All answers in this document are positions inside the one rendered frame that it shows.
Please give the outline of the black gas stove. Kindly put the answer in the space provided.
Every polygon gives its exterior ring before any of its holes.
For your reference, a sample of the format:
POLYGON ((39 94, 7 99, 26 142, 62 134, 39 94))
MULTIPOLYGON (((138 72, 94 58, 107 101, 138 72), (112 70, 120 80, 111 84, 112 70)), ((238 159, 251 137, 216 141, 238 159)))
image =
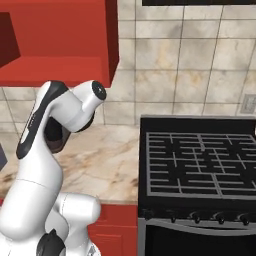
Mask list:
POLYGON ((256 224, 256 118, 142 116, 138 219, 144 209, 151 219, 173 211, 176 221, 194 222, 197 212, 201 221, 223 213, 241 222, 248 214, 256 224))

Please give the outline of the red drawer front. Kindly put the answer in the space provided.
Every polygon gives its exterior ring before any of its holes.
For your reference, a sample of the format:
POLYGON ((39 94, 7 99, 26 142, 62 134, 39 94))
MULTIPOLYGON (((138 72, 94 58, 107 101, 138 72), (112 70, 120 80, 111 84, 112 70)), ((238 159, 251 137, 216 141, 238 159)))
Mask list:
POLYGON ((100 225, 136 226, 137 206, 103 204, 97 223, 100 225))

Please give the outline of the dark grey box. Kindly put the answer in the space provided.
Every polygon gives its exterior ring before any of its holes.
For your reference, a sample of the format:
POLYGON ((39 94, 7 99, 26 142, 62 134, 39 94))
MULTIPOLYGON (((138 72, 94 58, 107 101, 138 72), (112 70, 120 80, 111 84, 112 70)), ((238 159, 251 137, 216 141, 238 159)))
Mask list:
POLYGON ((4 153, 2 145, 0 144, 0 171, 4 168, 7 162, 8 161, 7 161, 6 155, 4 153))

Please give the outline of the black oven door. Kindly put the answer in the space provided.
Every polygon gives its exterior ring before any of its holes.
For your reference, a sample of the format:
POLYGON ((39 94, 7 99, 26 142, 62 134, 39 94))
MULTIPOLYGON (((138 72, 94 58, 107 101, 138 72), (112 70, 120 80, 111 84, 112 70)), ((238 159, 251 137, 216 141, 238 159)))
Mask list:
POLYGON ((256 235, 207 236, 147 225, 138 219, 138 256, 256 256, 256 235))

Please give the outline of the black range hood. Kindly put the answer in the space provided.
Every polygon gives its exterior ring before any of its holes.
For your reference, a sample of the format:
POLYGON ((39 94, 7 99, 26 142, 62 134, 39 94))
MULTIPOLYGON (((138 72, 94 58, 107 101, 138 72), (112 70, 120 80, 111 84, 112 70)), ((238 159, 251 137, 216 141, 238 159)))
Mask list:
POLYGON ((142 6, 256 5, 256 0, 141 0, 142 6))

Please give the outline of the red open wall cabinet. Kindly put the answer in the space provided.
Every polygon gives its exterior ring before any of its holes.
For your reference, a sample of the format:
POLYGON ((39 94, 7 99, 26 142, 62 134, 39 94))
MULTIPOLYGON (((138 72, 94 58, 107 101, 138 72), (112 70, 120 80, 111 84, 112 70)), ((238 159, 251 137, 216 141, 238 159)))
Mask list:
POLYGON ((0 86, 110 87, 118 62, 117 0, 0 0, 0 86))

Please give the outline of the grey wall outlet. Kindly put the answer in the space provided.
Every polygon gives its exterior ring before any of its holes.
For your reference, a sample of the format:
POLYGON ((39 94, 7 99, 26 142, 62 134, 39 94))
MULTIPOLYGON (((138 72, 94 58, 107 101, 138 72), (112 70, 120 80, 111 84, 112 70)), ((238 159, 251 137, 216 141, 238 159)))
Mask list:
POLYGON ((246 94, 244 96, 241 110, 242 114, 253 114, 256 109, 256 94, 246 94))

